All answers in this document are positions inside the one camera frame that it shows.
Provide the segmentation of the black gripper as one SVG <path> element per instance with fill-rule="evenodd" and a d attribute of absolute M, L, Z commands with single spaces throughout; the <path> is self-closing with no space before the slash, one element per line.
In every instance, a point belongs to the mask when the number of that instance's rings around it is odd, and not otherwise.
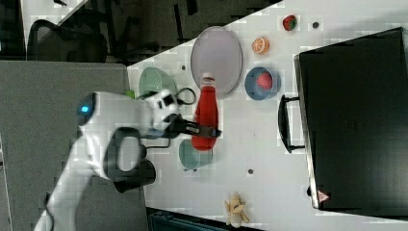
<path fill-rule="evenodd" d="M 176 138 L 179 132 L 176 131 L 175 122 L 180 117 L 180 110 L 175 95 L 170 90 L 149 91 L 142 99 L 152 108 L 152 123 L 148 135 L 155 138 Z M 184 119 L 181 126 L 183 134 L 214 139 L 221 135 L 221 131 L 216 128 Z"/>

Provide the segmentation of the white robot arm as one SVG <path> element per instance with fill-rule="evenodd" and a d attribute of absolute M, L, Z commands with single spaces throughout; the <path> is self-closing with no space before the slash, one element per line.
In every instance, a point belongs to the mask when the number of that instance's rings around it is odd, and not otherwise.
<path fill-rule="evenodd" d="M 44 201 L 34 231 L 75 231 L 76 211 L 90 178 L 127 183 L 136 177 L 146 154 L 143 139 L 170 141 L 180 134 L 216 139 L 221 135 L 214 125 L 183 119 L 179 111 L 183 104 L 170 90 L 137 98 L 94 91 L 80 100 L 79 136 L 54 190 Z"/>

